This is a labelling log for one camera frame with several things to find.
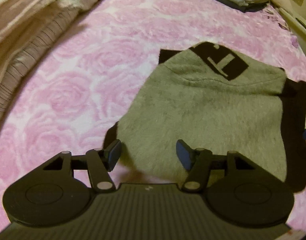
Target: round black pad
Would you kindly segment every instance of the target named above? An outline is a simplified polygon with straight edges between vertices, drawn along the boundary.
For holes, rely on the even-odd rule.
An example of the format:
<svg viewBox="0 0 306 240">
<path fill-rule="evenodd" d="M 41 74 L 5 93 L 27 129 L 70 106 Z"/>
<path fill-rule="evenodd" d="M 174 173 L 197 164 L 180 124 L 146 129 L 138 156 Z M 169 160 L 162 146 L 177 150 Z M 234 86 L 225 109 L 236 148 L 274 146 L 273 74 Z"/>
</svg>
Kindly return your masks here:
<svg viewBox="0 0 306 240">
<path fill-rule="evenodd" d="M 27 176 L 4 193 L 3 206 L 11 221 L 29 226 L 52 226 L 82 213 L 90 200 L 89 189 L 70 176 Z"/>
<path fill-rule="evenodd" d="M 208 188 L 206 201 L 220 217 L 242 227 L 269 227 L 285 222 L 293 208 L 288 187 L 270 174 L 226 176 Z"/>
</svg>

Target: pink floral bedspread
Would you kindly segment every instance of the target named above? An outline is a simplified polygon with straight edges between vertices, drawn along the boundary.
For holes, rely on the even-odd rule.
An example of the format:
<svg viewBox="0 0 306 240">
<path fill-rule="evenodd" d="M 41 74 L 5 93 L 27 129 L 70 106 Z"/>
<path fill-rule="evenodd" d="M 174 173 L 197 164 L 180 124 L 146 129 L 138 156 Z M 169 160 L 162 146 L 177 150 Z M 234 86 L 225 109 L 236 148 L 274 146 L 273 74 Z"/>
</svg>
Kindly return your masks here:
<svg viewBox="0 0 306 240">
<path fill-rule="evenodd" d="M 22 89 L 0 132 L 0 231 L 8 225 L 4 190 L 63 150 L 101 147 L 158 63 L 159 50 L 210 41 L 282 67 L 306 81 L 306 58 L 268 6 L 242 13 L 214 0 L 102 0 L 60 38 Z M 158 181 L 117 165 L 121 181 Z M 87 182 L 86 174 L 76 177 Z M 296 194 L 289 225 L 306 230 L 306 189 Z"/>
</svg>

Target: gray fuzzy fabric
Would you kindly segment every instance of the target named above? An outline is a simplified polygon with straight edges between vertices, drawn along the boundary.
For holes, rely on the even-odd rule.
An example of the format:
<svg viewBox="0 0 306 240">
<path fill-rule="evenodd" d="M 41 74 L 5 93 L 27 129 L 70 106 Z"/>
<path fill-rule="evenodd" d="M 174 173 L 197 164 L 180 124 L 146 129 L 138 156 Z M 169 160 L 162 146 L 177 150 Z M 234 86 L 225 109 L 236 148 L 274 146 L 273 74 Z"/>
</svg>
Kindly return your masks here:
<svg viewBox="0 0 306 240">
<path fill-rule="evenodd" d="M 228 49 L 230 56 L 222 60 L 206 53 L 206 64 L 193 50 L 158 65 L 118 122 L 117 138 L 124 144 L 121 163 L 181 185 L 187 172 L 175 144 L 183 139 L 191 148 L 213 154 L 238 151 L 284 181 L 279 95 L 285 72 Z M 235 64 L 243 65 L 242 59 L 247 68 L 228 80 L 224 67 L 234 57 L 240 58 Z"/>
</svg>

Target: dark folded clothes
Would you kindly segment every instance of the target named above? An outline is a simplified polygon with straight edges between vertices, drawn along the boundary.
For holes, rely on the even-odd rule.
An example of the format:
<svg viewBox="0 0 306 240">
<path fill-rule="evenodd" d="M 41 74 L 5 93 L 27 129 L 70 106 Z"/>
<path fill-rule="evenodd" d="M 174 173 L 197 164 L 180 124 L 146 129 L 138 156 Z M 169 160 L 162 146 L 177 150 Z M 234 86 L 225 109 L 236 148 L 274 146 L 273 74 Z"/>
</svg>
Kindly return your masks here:
<svg viewBox="0 0 306 240">
<path fill-rule="evenodd" d="M 224 5 L 227 5 L 231 8 L 233 8 L 233 9 L 239 10 L 243 13 L 261 11 L 267 5 L 267 2 L 265 2 L 265 3 L 253 3 L 253 4 L 249 4 L 248 6 L 239 6 L 236 3 L 233 3 L 229 0 L 216 0 L 216 1 L 218 1 L 222 4 L 224 4 Z"/>
</svg>

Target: black plastic device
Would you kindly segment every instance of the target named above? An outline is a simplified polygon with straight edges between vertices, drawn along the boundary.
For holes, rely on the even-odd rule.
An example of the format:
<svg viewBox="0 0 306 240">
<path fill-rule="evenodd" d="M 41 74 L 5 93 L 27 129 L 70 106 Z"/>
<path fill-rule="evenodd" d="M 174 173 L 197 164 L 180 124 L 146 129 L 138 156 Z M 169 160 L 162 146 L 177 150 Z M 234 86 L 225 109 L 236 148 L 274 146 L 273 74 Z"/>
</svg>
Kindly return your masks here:
<svg viewBox="0 0 306 240">
<path fill-rule="evenodd" d="M 274 240 L 294 204 L 286 184 L 230 151 L 214 155 L 183 140 L 176 153 L 188 171 L 177 184 L 122 183 L 114 169 L 121 142 L 72 156 L 65 151 L 13 183 L 3 195 L 11 224 L 0 240 Z M 91 188 L 73 177 L 87 170 Z M 224 177 L 208 185 L 210 173 Z"/>
</svg>

